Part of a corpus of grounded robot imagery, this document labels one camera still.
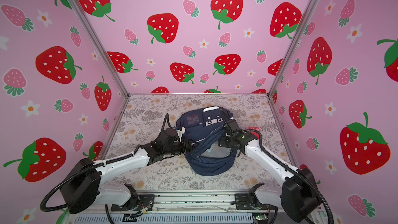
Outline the navy blue student backpack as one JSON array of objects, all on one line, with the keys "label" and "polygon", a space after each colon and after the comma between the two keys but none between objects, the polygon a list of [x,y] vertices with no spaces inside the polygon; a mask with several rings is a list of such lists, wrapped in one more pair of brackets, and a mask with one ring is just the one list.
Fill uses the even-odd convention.
[{"label": "navy blue student backpack", "polygon": [[228,171],[234,164],[237,150],[219,146],[227,137],[225,121],[233,114],[218,106],[186,112],[176,121],[185,128],[182,135],[190,141],[193,150],[184,156],[192,170],[201,176],[216,176]]}]

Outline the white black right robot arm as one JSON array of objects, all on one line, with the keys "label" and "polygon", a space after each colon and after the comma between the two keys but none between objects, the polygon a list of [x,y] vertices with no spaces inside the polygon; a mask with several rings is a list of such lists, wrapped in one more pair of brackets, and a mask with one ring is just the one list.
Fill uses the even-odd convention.
[{"label": "white black right robot arm", "polygon": [[312,224],[311,214],[322,202],[322,196],[312,173],[300,170],[277,157],[262,144],[262,135],[253,135],[254,130],[242,130],[235,119],[223,125],[226,132],[226,145],[238,148],[274,177],[282,188],[280,202],[285,213],[295,222],[303,220]]}]

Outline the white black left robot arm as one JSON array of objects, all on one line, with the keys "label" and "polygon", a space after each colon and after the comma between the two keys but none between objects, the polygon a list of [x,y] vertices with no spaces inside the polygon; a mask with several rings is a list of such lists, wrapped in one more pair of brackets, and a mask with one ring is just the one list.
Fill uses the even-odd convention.
[{"label": "white black left robot arm", "polygon": [[155,140],[138,146],[133,152],[107,160],[80,160],[65,179],[60,192],[71,214],[78,214],[92,205],[116,205],[127,210],[146,205],[131,184],[109,188],[104,184],[128,171],[192,152],[195,144],[184,137],[185,129],[167,128]]}]

